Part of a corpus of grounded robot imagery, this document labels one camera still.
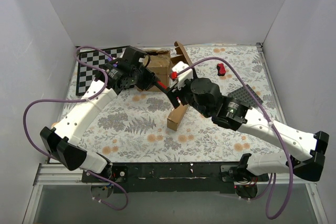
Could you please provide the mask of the small cardboard express box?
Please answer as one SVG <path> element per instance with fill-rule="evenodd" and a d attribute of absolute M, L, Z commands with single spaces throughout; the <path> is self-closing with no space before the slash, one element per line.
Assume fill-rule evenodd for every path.
<path fill-rule="evenodd" d="M 173 109 L 166 119 L 167 128 L 177 131 L 187 109 L 188 105 L 180 105 L 177 109 Z"/>

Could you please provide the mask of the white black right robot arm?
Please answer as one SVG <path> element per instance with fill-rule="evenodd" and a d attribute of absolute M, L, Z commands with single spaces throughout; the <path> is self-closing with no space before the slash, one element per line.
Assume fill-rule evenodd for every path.
<path fill-rule="evenodd" d="M 306 133 L 277 121 L 268 121 L 257 109 L 221 94 L 219 86 L 208 78 L 186 80 L 164 90 L 175 108 L 190 105 L 219 127 L 255 136 L 281 149 L 272 154 L 242 155 L 239 162 L 224 173 L 241 181 L 266 173 L 292 173 L 317 182 L 325 163 L 329 135 L 323 131 Z"/>

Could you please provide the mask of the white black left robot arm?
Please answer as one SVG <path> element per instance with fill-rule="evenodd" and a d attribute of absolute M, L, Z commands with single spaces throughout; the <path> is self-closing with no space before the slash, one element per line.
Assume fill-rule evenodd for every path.
<path fill-rule="evenodd" d="M 121 91 L 134 87 L 148 90 L 158 81 L 148 69 L 149 63 L 146 52 L 126 47 L 120 58 L 104 64 L 81 102 L 51 129 L 41 130 L 40 137 L 48 153 L 68 170 L 89 170 L 98 181 L 108 181 L 112 176 L 111 162 L 101 154 L 84 150 L 79 143 L 93 120 Z"/>

